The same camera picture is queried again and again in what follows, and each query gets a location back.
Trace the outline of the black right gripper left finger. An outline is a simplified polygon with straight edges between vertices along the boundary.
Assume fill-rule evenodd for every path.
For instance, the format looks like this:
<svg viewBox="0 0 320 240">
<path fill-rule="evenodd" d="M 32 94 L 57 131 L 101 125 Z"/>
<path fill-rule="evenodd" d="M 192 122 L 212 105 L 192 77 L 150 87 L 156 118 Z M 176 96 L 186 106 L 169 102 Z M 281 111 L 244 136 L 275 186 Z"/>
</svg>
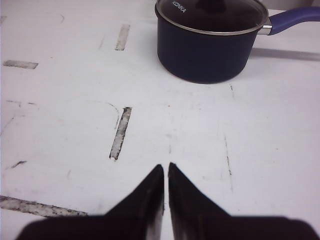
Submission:
<svg viewBox="0 0 320 240">
<path fill-rule="evenodd" d="M 109 240 L 159 240 L 164 214 L 164 169 L 157 164 L 105 215 Z"/>
</svg>

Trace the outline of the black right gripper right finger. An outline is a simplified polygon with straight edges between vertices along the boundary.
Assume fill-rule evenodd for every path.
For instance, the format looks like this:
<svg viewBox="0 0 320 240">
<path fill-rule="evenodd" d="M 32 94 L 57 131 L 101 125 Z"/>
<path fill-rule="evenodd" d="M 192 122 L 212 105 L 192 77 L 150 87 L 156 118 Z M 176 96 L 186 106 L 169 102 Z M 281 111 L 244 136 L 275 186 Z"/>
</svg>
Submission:
<svg viewBox="0 0 320 240">
<path fill-rule="evenodd" d="M 168 168 L 168 197 L 175 240 L 222 238 L 219 221 L 231 216 L 203 194 L 173 162 Z"/>
</svg>

